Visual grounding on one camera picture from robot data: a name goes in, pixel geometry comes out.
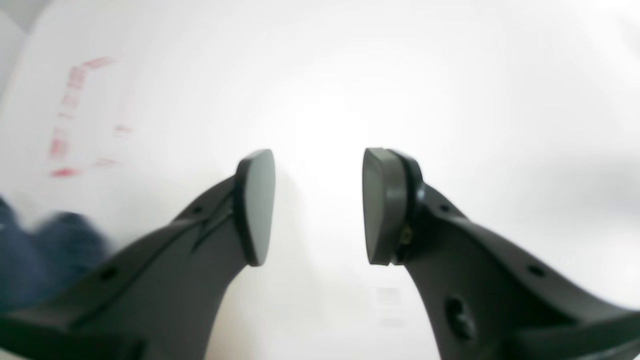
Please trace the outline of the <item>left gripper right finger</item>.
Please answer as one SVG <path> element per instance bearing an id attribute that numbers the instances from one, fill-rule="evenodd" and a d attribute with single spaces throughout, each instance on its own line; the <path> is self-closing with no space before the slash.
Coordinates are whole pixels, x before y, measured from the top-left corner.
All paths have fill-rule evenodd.
<path id="1" fill-rule="evenodd" d="M 442 360 L 635 360 L 637 310 L 608 303 L 464 215 L 418 162 L 367 148 L 368 262 L 400 265 L 420 294 Z"/>

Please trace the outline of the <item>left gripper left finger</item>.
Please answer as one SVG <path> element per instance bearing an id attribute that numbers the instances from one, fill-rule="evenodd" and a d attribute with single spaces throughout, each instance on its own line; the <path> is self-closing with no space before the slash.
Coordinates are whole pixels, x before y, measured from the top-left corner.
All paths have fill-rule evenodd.
<path id="1" fill-rule="evenodd" d="M 203 360 L 228 286 L 265 263 L 275 160 L 235 174 L 51 300 L 1 316 L 1 348 L 28 360 Z"/>

